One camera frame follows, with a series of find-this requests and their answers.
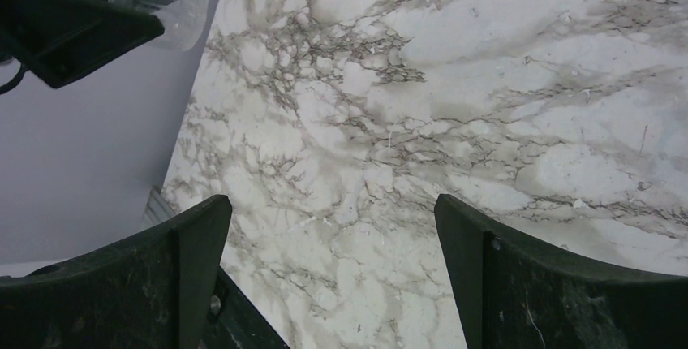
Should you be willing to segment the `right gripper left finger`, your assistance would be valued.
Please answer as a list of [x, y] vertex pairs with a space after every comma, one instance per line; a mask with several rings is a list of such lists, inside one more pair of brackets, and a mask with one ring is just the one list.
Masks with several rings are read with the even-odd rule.
[[221, 268], [224, 195], [83, 256], [1, 280], [4, 348], [283, 348]]

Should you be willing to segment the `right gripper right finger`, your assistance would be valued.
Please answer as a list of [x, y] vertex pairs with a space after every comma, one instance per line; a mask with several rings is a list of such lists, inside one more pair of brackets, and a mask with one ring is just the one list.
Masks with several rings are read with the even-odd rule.
[[594, 260], [458, 198], [434, 206], [469, 348], [684, 348], [687, 280]]

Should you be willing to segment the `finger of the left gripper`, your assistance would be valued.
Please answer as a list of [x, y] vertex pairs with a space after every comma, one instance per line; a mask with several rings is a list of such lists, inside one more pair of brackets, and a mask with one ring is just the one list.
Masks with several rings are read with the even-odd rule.
[[1, 61], [19, 62], [2, 84], [27, 72], [51, 88], [83, 79], [151, 40], [164, 25], [154, 14], [166, 0], [1, 0]]

